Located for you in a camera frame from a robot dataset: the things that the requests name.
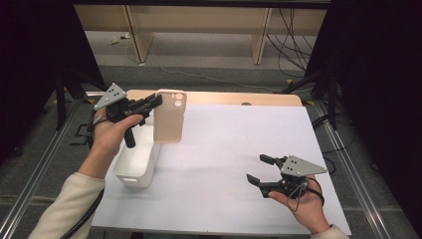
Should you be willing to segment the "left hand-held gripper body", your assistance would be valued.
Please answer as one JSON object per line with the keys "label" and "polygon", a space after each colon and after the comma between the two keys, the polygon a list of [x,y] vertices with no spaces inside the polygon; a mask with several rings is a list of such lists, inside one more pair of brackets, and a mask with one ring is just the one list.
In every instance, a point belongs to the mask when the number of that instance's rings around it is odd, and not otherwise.
{"label": "left hand-held gripper body", "polygon": [[112,83],[103,96],[94,104],[93,131],[95,131],[96,124],[102,121],[101,119],[97,119],[95,117],[96,112],[101,109],[105,109],[106,118],[111,122],[118,122],[130,116],[141,115],[143,116],[143,120],[129,128],[125,132],[122,140],[128,148],[134,148],[136,146],[136,141],[132,129],[136,126],[145,125],[146,120],[150,117],[151,112],[154,110],[149,110],[144,107],[144,99],[145,98],[140,100],[130,100],[127,97],[127,92],[125,90],[116,83]]}

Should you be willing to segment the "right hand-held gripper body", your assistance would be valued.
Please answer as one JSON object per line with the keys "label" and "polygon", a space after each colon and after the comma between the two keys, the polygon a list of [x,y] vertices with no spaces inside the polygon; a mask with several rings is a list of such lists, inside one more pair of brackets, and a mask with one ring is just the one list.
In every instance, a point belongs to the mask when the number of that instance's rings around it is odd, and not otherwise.
{"label": "right hand-held gripper body", "polygon": [[269,193],[277,191],[291,199],[302,197],[309,190],[309,176],[326,173],[325,167],[319,166],[294,155],[279,158],[281,166],[278,167],[281,179],[277,182],[261,182],[259,189],[264,198]]}

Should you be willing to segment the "peach phone case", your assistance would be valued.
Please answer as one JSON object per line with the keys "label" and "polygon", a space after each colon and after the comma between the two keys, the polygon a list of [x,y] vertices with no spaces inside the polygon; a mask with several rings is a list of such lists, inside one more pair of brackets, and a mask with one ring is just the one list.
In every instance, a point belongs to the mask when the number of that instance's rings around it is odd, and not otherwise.
{"label": "peach phone case", "polygon": [[182,139],[187,95],[184,91],[160,89],[162,104],[154,109],[154,141],[177,143]]}

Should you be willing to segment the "white plastic storage bin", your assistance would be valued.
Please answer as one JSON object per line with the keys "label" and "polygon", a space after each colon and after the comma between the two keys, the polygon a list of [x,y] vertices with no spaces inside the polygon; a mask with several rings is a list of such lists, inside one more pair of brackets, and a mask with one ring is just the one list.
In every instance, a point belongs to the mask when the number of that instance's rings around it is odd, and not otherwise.
{"label": "white plastic storage bin", "polygon": [[152,181],[161,148],[153,139],[153,120],[151,115],[132,129],[135,146],[124,145],[116,159],[112,172],[126,187],[146,188]]}

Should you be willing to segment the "person's left hand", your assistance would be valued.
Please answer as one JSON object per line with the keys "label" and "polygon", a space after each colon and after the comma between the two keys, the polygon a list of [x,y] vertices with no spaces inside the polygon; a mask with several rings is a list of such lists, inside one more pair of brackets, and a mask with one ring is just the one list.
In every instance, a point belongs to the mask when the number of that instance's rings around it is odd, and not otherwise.
{"label": "person's left hand", "polygon": [[105,109],[96,112],[95,117],[102,121],[95,126],[94,144],[87,160],[100,164],[111,162],[114,159],[119,152],[125,132],[143,120],[143,116],[134,115],[118,122],[111,122],[106,118]]}

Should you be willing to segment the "person's right hand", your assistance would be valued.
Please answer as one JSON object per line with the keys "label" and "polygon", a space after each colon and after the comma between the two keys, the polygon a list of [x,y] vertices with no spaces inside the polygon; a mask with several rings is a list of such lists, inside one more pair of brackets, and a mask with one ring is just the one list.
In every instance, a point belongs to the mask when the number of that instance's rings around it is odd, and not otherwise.
{"label": "person's right hand", "polygon": [[269,193],[269,197],[288,207],[296,220],[305,226],[312,235],[322,233],[330,228],[323,212],[322,200],[317,194],[308,191],[301,198],[291,199],[283,193],[272,191]]}

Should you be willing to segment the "white board sheet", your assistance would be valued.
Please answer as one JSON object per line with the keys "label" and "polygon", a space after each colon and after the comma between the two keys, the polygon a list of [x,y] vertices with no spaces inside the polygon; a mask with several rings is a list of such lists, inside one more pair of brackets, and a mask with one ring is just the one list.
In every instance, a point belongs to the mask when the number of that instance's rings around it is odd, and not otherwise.
{"label": "white board sheet", "polygon": [[161,147],[148,187],[129,188],[107,175],[93,225],[258,237],[306,233],[288,208],[248,182],[249,175],[280,179],[263,154],[324,164],[305,108],[192,104],[181,141]]}

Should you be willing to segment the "black metal stand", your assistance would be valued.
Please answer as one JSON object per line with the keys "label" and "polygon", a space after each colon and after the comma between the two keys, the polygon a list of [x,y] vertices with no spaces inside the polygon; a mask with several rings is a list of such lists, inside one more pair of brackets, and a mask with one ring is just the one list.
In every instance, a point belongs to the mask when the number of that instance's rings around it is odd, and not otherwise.
{"label": "black metal stand", "polygon": [[337,96],[337,83],[336,77],[333,72],[329,70],[317,70],[311,73],[297,83],[289,85],[286,89],[281,91],[282,95],[287,95],[295,90],[303,87],[306,84],[314,83],[311,95],[314,100],[321,100],[324,95],[328,96],[328,110],[327,114],[322,116],[318,122],[328,120],[329,124],[334,130],[337,130],[335,122],[335,103]]}
{"label": "black metal stand", "polygon": [[105,92],[110,85],[103,80],[102,75],[92,77],[89,74],[73,68],[63,68],[59,71],[56,80],[56,100],[58,109],[58,123],[56,130],[63,127],[67,119],[65,92],[69,92],[74,100],[86,100],[88,92],[83,84],[91,85],[101,92]]}

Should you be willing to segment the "small white plug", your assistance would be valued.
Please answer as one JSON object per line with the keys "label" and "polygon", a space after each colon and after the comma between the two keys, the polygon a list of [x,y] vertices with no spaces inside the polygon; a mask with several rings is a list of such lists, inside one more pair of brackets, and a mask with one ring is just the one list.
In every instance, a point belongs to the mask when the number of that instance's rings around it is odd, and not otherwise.
{"label": "small white plug", "polygon": [[121,35],[121,36],[111,37],[108,40],[108,43],[112,46],[112,45],[118,44],[121,40],[128,40],[130,38],[131,38],[131,35],[129,33],[125,33],[124,35]]}

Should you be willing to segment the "light wooden table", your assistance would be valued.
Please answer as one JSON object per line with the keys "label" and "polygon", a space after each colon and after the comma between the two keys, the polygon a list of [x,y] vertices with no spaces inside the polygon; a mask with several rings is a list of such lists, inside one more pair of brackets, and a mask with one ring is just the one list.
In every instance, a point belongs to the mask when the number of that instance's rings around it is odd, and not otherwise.
{"label": "light wooden table", "polygon": [[240,105],[301,107],[302,101],[296,95],[224,93],[224,92],[186,92],[187,104]]}

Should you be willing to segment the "light wooden shelf unit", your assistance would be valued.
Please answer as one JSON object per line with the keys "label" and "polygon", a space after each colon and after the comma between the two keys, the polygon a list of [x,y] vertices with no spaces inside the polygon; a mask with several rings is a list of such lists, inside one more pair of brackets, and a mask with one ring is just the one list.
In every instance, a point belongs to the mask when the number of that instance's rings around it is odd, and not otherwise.
{"label": "light wooden shelf unit", "polygon": [[182,6],[77,5],[86,31],[127,32],[136,60],[143,64],[156,33],[245,34],[253,63],[261,63],[267,35],[316,36],[324,9]]}

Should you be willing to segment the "black curtain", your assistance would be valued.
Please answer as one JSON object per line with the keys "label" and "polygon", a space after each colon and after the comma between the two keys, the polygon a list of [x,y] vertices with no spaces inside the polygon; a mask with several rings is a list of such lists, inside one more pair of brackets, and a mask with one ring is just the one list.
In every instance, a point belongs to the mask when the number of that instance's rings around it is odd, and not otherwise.
{"label": "black curtain", "polygon": [[73,0],[0,0],[0,163],[57,86],[106,88]]}
{"label": "black curtain", "polygon": [[330,0],[309,72],[325,70],[422,237],[422,0]]}

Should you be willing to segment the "aluminium floor rail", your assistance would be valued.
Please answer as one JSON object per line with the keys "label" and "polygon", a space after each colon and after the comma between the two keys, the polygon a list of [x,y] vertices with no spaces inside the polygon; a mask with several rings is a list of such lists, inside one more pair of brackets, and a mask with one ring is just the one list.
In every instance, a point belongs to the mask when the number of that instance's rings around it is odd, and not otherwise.
{"label": "aluminium floor rail", "polygon": [[17,195],[12,207],[0,224],[0,239],[10,239],[14,234],[32,200],[33,195],[38,189],[44,175],[53,161],[75,113],[82,104],[82,100],[73,100],[70,103],[69,111],[65,113],[65,120],[63,124],[54,131],[49,144],[43,151],[42,156],[38,159],[37,165],[32,170],[25,186]]}
{"label": "aluminium floor rail", "polygon": [[325,103],[322,101],[316,102],[316,111],[321,118],[320,125],[324,128],[330,141],[330,149],[323,149],[322,155],[334,153],[337,156],[347,181],[352,188],[352,192],[359,202],[359,206],[375,238],[392,239],[385,220],[369,194],[368,187],[364,185],[357,168],[353,164],[352,158],[347,151],[347,145],[341,139],[338,131],[333,127],[333,123],[329,122],[329,120],[334,120],[335,115],[330,116],[328,114]]}

